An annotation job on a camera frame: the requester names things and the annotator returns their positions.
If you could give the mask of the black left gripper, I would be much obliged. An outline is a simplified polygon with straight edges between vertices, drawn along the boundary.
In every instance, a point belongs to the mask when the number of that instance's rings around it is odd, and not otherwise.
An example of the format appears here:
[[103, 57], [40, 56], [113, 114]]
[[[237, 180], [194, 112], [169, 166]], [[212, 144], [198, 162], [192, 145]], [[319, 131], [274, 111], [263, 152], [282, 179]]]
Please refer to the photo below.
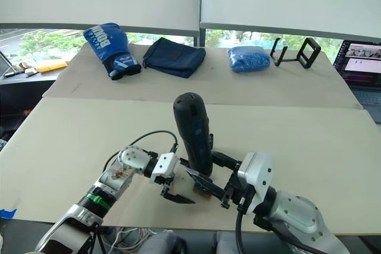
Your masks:
[[[180, 164], [190, 168], [190, 163], [184, 158], [179, 159]], [[176, 171], [179, 163], [177, 161], [163, 161], [159, 162], [154, 168], [154, 182], [162, 185], [160, 195], [172, 202], [179, 204], [194, 204], [195, 202], [179, 194], [170, 192], [170, 186], [176, 176]]]

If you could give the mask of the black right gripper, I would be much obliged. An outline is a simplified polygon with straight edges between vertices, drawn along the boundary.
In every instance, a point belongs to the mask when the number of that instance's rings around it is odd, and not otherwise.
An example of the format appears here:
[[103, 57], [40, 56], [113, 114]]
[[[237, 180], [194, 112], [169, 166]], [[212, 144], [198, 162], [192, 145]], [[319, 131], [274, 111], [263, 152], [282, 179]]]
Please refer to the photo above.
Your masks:
[[220, 167], [233, 169], [224, 189], [214, 184], [212, 179], [198, 171], [188, 167], [185, 167], [185, 171], [194, 180], [199, 189], [216, 197], [221, 202], [223, 208], [229, 209], [230, 201], [232, 201], [234, 205], [239, 205], [245, 192], [245, 188], [241, 185], [238, 177], [238, 170], [242, 162], [221, 152], [212, 152], [212, 161]]

